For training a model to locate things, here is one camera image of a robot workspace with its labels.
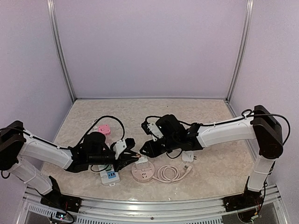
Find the pink plug adapter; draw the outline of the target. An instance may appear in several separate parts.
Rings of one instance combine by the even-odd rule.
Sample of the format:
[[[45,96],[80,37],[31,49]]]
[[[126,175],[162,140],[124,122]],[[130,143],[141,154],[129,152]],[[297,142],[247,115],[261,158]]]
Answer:
[[[106,136],[111,134],[111,129],[108,124],[98,126],[98,131]]]

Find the white plug adapter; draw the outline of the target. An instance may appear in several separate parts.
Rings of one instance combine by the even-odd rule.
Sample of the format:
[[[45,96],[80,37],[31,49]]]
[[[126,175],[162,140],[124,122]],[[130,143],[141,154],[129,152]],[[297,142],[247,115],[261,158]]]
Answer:
[[[193,151],[183,151],[182,152],[182,162],[193,163],[197,157],[194,155]]]

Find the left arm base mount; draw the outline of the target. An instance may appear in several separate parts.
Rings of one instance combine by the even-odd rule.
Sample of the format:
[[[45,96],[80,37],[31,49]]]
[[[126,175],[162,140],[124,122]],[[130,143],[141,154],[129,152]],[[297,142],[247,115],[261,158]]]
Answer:
[[[79,197],[60,195],[60,196],[42,196],[41,204],[64,211],[78,212],[82,203]]]

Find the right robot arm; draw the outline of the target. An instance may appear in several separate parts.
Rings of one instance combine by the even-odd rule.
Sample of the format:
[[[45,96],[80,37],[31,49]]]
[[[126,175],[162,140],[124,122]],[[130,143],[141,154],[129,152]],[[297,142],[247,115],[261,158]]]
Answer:
[[[246,191],[239,196],[239,203],[249,207],[257,200],[257,193],[264,185],[275,161],[283,152],[282,127],[262,105],[245,110],[241,116],[211,124],[192,123],[185,128],[173,114],[159,117],[155,123],[145,120],[141,127],[152,139],[145,142],[140,153],[156,158],[175,149],[197,151],[213,145],[238,141],[256,140],[259,155],[249,175]]]

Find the white multicolour power strip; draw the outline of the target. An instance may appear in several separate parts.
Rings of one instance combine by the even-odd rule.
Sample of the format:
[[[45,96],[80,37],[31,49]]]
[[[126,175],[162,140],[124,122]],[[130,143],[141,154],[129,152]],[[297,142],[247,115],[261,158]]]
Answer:
[[[99,166],[99,168],[101,170],[100,171],[101,182],[104,186],[113,187],[121,181],[118,172],[115,172],[114,168],[112,168],[108,172],[105,171],[106,166],[104,166],[104,165]]]

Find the aluminium front rail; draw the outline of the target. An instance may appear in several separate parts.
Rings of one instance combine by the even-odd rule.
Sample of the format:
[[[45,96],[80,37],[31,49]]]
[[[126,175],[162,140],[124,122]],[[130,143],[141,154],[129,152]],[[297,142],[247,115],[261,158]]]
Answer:
[[[78,213],[70,212],[75,224],[225,224],[240,223],[246,211],[226,211],[224,197],[181,201],[121,201],[83,197]],[[40,204],[41,197],[30,187],[25,190],[16,224],[46,223],[57,209]],[[254,224],[290,224],[276,185],[266,187],[260,216]]]

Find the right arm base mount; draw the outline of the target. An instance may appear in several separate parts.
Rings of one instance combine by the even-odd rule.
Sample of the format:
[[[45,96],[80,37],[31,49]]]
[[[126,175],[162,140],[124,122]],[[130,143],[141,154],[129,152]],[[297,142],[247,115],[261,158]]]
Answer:
[[[258,204],[261,205],[262,201],[263,199],[260,196],[244,196],[243,194],[227,196],[223,198],[226,212],[242,210],[256,206]]]

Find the right aluminium frame post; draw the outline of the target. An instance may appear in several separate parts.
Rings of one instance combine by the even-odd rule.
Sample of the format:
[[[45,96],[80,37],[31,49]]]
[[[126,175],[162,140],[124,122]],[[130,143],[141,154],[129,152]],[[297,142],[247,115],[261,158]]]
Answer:
[[[246,10],[245,10],[245,17],[244,17],[244,23],[243,23],[243,28],[242,28],[242,35],[241,35],[241,40],[240,40],[240,45],[238,49],[238,54],[233,70],[233,76],[229,85],[228,93],[226,96],[226,102],[227,104],[230,103],[235,88],[237,84],[237,79],[239,77],[239,73],[241,70],[242,66],[242,61],[244,58],[246,46],[247,46],[247,40],[248,40],[248,35],[249,35],[249,30],[250,30],[250,24],[251,24],[251,19],[252,19],[252,14],[253,14],[253,7],[254,7],[254,0],[247,0],[246,2]]]

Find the aluminium frame post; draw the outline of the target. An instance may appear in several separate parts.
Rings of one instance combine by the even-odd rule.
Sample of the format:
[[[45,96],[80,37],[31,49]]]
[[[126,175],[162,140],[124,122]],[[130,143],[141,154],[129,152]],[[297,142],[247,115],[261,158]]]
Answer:
[[[49,13],[49,19],[50,19],[50,24],[51,24],[51,29],[52,29],[52,34],[53,34],[53,39],[54,39],[54,44],[56,47],[57,51],[57,57],[58,61],[62,70],[63,78],[65,81],[65,85],[68,91],[68,94],[70,96],[71,102],[74,103],[77,100],[71,78],[67,69],[66,65],[66,60],[63,52],[63,47],[61,44],[60,40],[60,35],[59,35],[59,28],[58,28],[58,22],[57,22],[57,17],[56,17],[56,11],[55,11],[55,2],[54,0],[47,0],[47,8],[48,8],[48,13]]]
[[[243,28],[242,28],[242,35],[241,35],[241,40],[240,40],[240,45],[238,49],[238,54],[233,70],[233,76],[229,85],[228,93],[226,96],[226,102],[227,104],[230,103],[235,88],[237,84],[237,79],[239,77],[239,73],[241,70],[242,66],[242,61],[244,58],[246,46],[247,46],[247,40],[248,40],[248,35],[249,35],[249,30],[250,30],[250,24],[251,24],[251,19],[252,19],[252,14],[253,14],[253,7],[254,7],[254,0],[247,0],[246,2],[246,10],[245,10],[245,17],[244,17],[244,23],[243,23]]]

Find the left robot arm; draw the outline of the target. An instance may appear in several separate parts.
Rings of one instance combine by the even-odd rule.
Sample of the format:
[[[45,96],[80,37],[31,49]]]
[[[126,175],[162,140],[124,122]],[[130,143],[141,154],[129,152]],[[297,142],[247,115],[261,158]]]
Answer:
[[[132,151],[134,146],[132,138],[121,138],[108,146],[106,136],[95,131],[85,134],[76,146],[63,148],[33,135],[17,120],[0,130],[0,169],[15,175],[59,208],[65,204],[65,196],[58,183],[53,177],[38,171],[25,157],[53,164],[71,173],[86,171],[92,165],[111,165],[119,171],[140,158]]]

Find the pink cube socket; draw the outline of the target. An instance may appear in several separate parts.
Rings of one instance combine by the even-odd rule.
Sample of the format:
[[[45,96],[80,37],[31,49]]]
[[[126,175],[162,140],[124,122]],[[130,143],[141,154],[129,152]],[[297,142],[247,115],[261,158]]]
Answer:
[[[106,143],[109,143],[109,144],[111,143],[111,139],[110,139],[109,136],[106,137],[106,141],[105,141],[105,142],[106,142]]]

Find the green plug adapter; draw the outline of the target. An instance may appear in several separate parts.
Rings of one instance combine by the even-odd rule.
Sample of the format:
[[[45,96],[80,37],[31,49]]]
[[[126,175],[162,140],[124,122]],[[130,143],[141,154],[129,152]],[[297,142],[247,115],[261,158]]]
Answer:
[[[106,166],[106,168],[105,168],[105,171],[107,171],[107,172],[108,172],[108,171],[110,171],[112,168],[113,168],[113,166],[112,166],[112,165],[107,165],[107,166]]]

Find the pink round socket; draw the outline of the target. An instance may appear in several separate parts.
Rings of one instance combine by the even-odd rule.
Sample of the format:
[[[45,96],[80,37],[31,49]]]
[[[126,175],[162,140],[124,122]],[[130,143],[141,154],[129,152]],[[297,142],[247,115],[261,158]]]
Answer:
[[[137,182],[149,182],[153,179],[153,176],[155,174],[155,167],[153,163],[148,162],[147,168],[138,169],[137,166],[134,164],[131,168],[131,173],[133,178]]]

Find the small circuit board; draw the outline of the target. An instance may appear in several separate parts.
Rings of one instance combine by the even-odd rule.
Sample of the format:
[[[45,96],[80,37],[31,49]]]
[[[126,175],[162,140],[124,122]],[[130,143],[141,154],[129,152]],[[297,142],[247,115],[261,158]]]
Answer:
[[[59,219],[59,220],[65,220],[66,218],[66,213],[63,213],[63,212],[56,212],[55,214],[55,218],[56,219]]]

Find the white cube socket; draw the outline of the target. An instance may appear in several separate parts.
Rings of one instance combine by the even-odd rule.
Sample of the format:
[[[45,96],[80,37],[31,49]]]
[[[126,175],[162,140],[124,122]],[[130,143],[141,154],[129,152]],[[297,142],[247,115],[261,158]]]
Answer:
[[[137,170],[146,169],[149,167],[149,160],[146,156],[141,156],[138,161],[135,162]]]

